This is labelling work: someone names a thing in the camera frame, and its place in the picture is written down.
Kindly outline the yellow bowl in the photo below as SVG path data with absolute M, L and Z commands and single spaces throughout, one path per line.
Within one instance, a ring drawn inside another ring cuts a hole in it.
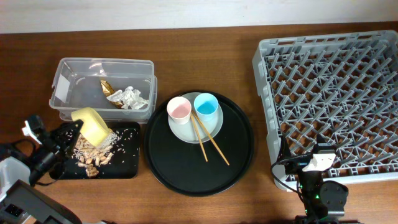
M 100 146 L 111 134 L 102 117 L 90 107 L 82 108 L 71 113 L 73 121 L 81 120 L 83 126 L 81 135 L 93 146 Z

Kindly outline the food scraps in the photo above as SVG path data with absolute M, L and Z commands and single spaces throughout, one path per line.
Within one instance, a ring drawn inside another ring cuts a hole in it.
M 110 131 L 111 134 L 98 147 L 91 145 L 83 136 L 79 136 L 73 150 L 72 159 L 78 158 L 78 165 L 85 168 L 89 179 L 93 179 L 98 174 L 97 166 L 107 164 L 113 156 L 110 149 L 116 142 L 118 135 L 112 129 Z

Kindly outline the grey dishwasher rack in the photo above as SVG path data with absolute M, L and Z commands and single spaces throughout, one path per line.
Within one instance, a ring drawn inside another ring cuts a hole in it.
M 342 184 L 397 179 L 397 32 L 264 39 L 252 59 L 271 162 L 321 134 L 337 147 L 323 177 Z

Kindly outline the grey plate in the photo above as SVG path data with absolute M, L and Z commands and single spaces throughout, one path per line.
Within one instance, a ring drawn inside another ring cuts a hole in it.
M 195 132 L 195 129 L 193 127 L 193 124 L 191 121 L 185 123 L 185 124 L 177 124 L 171 116 L 168 117 L 168 122 L 170 129 L 178 137 L 180 140 L 191 143 L 191 144 L 198 144 L 199 140 L 197 137 L 197 134 Z M 198 121 L 195 120 L 198 132 L 201 137 L 202 142 L 207 142 L 209 141 L 209 137 L 206 135 L 204 130 L 202 130 L 201 126 L 199 125 Z M 216 110 L 215 117 L 210 120 L 210 121 L 202 121 L 204 124 L 205 128 L 207 131 L 211 134 L 211 137 L 215 137 L 219 131 L 221 130 L 221 127 L 223 125 L 223 111 L 221 109 L 221 103 L 219 103 L 218 109 Z

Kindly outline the clear plastic bin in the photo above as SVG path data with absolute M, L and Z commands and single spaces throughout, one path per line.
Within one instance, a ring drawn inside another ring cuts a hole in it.
M 106 99 L 100 81 L 125 90 L 131 86 L 141 92 L 148 104 L 138 110 L 119 109 Z M 105 121 L 146 123 L 155 110 L 157 78 L 150 60 L 120 58 L 63 58 L 58 64 L 52 83 L 49 106 L 60 112 L 60 118 L 70 121 L 71 113 L 90 107 Z

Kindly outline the gold foil wrapper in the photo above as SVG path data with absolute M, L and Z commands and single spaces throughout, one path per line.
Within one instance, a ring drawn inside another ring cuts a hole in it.
M 102 91 L 103 91 L 103 93 L 104 93 L 106 98 L 115 93 L 115 90 L 112 88 L 112 86 L 105 79 L 101 78 L 100 79 L 100 84 L 101 84 Z M 118 109 L 121 109 L 122 105 L 123 105 L 121 102 L 110 101 L 110 103 L 113 104 Z

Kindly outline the black round tray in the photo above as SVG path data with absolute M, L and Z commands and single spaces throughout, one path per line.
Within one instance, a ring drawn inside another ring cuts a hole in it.
M 192 197 L 218 194 L 233 186 L 248 169 L 254 155 L 254 135 L 244 111 L 227 97 L 215 95 L 223 111 L 223 125 L 213 138 L 230 165 L 211 141 L 199 144 L 180 140 L 170 129 L 166 103 L 147 123 L 144 154 L 156 179 L 170 190 Z

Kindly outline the pink cup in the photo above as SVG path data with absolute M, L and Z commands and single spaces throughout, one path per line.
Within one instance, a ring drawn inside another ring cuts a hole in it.
M 189 122 L 192 112 L 190 101 L 182 96 L 176 96 L 167 103 L 167 113 L 177 124 L 186 124 Z

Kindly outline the wooden chopstick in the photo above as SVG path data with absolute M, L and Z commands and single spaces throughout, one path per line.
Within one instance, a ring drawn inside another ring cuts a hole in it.
M 204 132 L 209 137 L 209 140 L 212 142 L 212 144 L 214 145 L 214 147 L 216 148 L 216 150 L 218 151 L 220 156 L 223 158 L 225 163 L 229 166 L 230 163 L 228 162 L 227 158 L 224 156 L 224 154 L 222 153 L 221 149 L 219 148 L 219 146 L 217 145 L 217 143 L 215 142 L 215 140 L 213 139 L 211 134 L 208 132 L 208 130 L 206 129 L 205 125 L 202 123 L 201 119 L 198 117 L 196 112 L 192 111 L 192 115 L 197 119 L 197 121 L 198 121 L 199 125 L 201 126 L 202 130 L 204 130 Z
M 207 155 L 206 155 L 206 152 L 205 152 L 205 148 L 204 148 L 203 143 L 202 143 L 202 141 L 201 141 L 201 136 L 200 136 L 200 134 L 199 134 L 199 132 L 198 132 L 197 124 L 196 124 L 196 122 L 195 122 L 195 117 L 194 117 L 194 115 L 193 115 L 192 113 L 190 114 L 190 119 L 191 119 L 191 121 L 192 121 L 192 125 L 193 125 L 193 128 L 194 128 L 194 130 L 195 130 L 195 134 L 197 135 L 198 142 L 199 142 L 199 144 L 200 144 L 201 151 L 202 151 L 202 153 L 203 153 L 203 156 L 204 156 L 204 158 L 205 158 L 205 161 L 208 162 L 208 158 L 207 158 Z

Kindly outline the black rectangular tray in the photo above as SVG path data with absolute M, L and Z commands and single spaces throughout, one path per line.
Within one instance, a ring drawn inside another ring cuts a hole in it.
M 96 167 L 98 174 L 94 179 L 131 179 L 137 175 L 139 167 L 139 152 L 141 127 L 136 122 L 107 122 L 107 126 L 118 135 L 110 149 L 112 158 L 105 165 Z M 89 179 L 85 168 L 78 165 L 78 158 L 57 164 L 50 177 L 54 180 Z

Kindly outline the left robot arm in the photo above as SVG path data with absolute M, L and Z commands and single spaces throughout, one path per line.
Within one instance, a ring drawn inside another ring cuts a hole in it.
M 67 207 L 34 187 L 56 166 L 71 158 L 83 121 L 63 123 L 47 131 L 37 115 L 25 120 L 22 132 L 30 139 L 1 144 L 1 223 L 81 223 Z

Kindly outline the white tissue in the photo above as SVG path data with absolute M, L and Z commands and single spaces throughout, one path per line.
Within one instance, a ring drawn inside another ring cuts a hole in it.
M 143 99 L 141 92 L 132 86 L 128 86 L 124 91 L 118 90 L 106 98 L 118 108 L 126 110 L 139 110 L 149 103 L 149 100 Z

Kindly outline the blue cup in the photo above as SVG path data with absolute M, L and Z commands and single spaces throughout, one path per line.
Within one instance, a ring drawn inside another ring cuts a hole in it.
M 202 121 L 210 121 L 215 117 L 219 103 L 210 93 L 201 93 L 194 100 L 194 109 Z

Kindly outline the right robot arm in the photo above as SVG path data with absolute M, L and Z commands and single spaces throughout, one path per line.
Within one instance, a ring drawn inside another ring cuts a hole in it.
M 349 193 L 347 186 L 323 180 L 324 171 L 333 165 L 336 150 L 335 145 L 317 134 L 309 153 L 293 156 L 287 138 L 281 137 L 277 161 L 284 166 L 286 174 L 298 177 L 296 191 L 305 208 L 305 215 L 297 215 L 295 223 L 338 223 L 344 216 Z

